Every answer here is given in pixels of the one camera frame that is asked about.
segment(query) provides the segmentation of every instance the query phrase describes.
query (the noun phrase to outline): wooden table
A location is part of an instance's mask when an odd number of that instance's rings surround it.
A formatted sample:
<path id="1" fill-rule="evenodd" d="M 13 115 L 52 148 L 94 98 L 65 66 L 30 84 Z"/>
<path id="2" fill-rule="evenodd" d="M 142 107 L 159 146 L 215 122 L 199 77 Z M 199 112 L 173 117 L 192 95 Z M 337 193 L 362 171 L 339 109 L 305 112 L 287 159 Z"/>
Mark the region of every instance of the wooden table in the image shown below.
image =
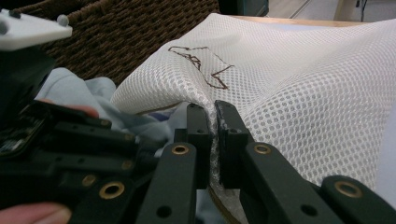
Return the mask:
<path id="1" fill-rule="evenodd" d="M 297 24 L 297 25 L 311 25 L 311 26 L 331 26 L 331 27 L 346 27 L 364 24 L 364 22 L 355 21 L 311 21 L 311 20 L 295 20 L 295 19 L 280 19 L 267 17 L 244 17 L 233 16 L 235 18 L 245 21 L 256 21 L 263 23 L 280 23 L 280 24 Z"/>

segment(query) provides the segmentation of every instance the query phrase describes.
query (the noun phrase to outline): screw hole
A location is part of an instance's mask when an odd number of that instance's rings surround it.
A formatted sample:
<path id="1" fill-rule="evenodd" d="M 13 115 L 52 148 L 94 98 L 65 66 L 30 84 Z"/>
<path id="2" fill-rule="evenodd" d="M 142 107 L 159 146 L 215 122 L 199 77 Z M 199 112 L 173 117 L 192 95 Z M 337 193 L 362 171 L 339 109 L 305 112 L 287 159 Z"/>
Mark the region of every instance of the screw hole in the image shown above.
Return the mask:
<path id="1" fill-rule="evenodd" d="M 318 211 L 315 207 L 311 206 L 311 205 L 307 205 L 307 204 L 303 204 L 301 206 L 301 210 L 310 217 L 315 217 L 318 215 Z"/>
<path id="2" fill-rule="evenodd" d="M 116 193 L 117 191 L 119 191 L 119 187 L 118 186 L 110 186 L 110 187 L 108 187 L 107 189 L 105 189 L 105 193 L 106 194 L 114 194 L 114 193 Z"/>
<path id="3" fill-rule="evenodd" d="M 271 148 L 265 145 L 257 145 L 254 147 L 254 150 L 260 154 L 270 154 L 272 151 Z"/>
<path id="4" fill-rule="evenodd" d="M 178 152 L 178 153 L 182 153 L 182 152 L 184 152 L 185 150 L 186 150 L 186 148 L 184 148 L 184 147 L 176 147 L 176 148 L 175 148 L 175 151 Z"/>
<path id="5" fill-rule="evenodd" d="M 340 193 L 350 198 L 360 198 L 362 196 L 361 189 L 359 189 L 356 185 L 346 181 L 335 182 L 335 188 Z"/>
<path id="6" fill-rule="evenodd" d="M 176 146 L 176 147 L 172 148 L 172 152 L 177 155 L 183 155 L 183 154 L 186 154 L 187 152 L 189 152 L 189 149 L 184 146 Z"/>
<path id="7" fill-rule="evenodd" d="M 120 181 L 109 182 L 105 184 L 99 191 L 99 196 L 109 200 L 119 197 L 125 190 L 124 185 Z"/>
<path id="8" fill-rule="evenodd" d="M 166 218 L 172 215 L 172 209 L 169 206 L 161 206 L 157 209 L 157 216 Z"/>

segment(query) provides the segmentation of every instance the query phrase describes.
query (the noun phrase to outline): white plastic part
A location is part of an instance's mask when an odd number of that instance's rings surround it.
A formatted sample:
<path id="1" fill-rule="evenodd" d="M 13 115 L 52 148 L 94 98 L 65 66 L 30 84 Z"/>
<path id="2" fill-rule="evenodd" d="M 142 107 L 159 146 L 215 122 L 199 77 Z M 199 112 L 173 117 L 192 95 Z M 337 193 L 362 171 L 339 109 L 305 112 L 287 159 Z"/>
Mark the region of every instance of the white plastic part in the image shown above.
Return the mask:
<path id="1" fill-rule="evenodd" d="M 12 51 L 44 44 L 72 35 L 72 27 L 62 26 L 56 21 L 21 14 L 20 19 L 10 17 L 8 10 L 0 12 L 0 21 L 4 21 L 8 30 L 0 35 L 0 50 Z"/>

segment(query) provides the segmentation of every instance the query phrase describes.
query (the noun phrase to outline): black plastic bracket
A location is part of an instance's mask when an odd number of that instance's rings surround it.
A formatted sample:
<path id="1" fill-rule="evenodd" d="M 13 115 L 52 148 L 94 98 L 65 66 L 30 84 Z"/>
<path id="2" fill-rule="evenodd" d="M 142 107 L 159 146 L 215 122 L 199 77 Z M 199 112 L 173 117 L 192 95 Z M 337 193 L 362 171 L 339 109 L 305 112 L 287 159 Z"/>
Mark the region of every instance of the black plastic bracket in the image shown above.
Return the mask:
<path id="1" fill-rule="evenodd" d="M 174 143 L 163 150 L 148 187 L 137 224 L 193 223 L 195 219 L 196 149 Z"/>
<path id="2" fill-rule="evenodd" d="M 275 147 L 251 143 L 242 152 L 242 161 L 265 204 L 265 223 L 343 223 Z M 248 210 L 243 199 L 241 202 Z"/>
<path id="3" fill-rule="evenodd" d="M 244 167 L 240 152 L 253 141 L 235 106 L 215 102 L 218 110 L 220 182 L 226 189 L 239 189 Z"/>

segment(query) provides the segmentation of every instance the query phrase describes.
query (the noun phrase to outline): metal grommet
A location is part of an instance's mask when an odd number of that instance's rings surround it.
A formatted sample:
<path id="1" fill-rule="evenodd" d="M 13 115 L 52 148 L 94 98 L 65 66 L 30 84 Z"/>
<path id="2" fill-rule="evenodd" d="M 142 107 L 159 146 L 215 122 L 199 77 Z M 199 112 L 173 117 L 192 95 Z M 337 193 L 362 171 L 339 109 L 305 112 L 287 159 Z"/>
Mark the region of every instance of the metal grommet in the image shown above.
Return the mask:
<path id="1" fill-rule="evenodd" d="M 124 191 L 125 187 L 120 181 L 112 181 L 102 186 L 99 196 L 106 200 L 114 199 L 119 197 Z"/>
<path id="2" fill-rule="evenodd" d="M 125 140 L 126 140 L 126 141 L 132 141 L 132 140 L 134 140 L 134 135 L 133 135 L 133 134 L 130 134 L 130 133 L 125 134 Z"/>
<path id="3" fill-rule="evenodd" d="M 129 170 L 129 169 L 131 169 L 132 164 L 133 164 L 132 161 L 124 161 L 122 163 L 121 168 L 122 168 L 122 170 Z"/>
<path id="4" fill-rule="evenodd" d="M 184 146 L 175 146 L 172 148 L 172 153 L 176 155 L 183 155 L 189 152 L 189 149 Z"/>
<path id="5" fill-rule="evenodd" d="M 335 182 L 334 186 L 338 190 L 338 192 L 350 198 L 361 198 L 361 196 L 363 195 L 360 188 L 347 181 L 337 181 Z"/>
<path id="6" fill-rule="evenodd" d="M 106 120 L 106 119 L 100 121 L 100 124 L 101 124 L 102 126 L 107 126 L 109 123 L 110 123 L 110 121 L 108 121 L 108 120 Z"/>
<path id="7" fill-rule="evenodd" d="M 96 180 L 95 175 L 86 175 L 84 179 L 82 179 L 81 184 L 84 187 L 89 187 L 90 185 L 93 184 L 93 182 L 95 182 L 95 180 Z"/>
<path id="8" fill-rule="evenodd" d="M 263 155 L 270 154 L 272 152 L 271 148 L 269 148 L 268 146 L 265 146 L 265 145 L 256 145 L 256 146 L 254 146 L 254 150 L 257 153 L 260 153 Z"/>

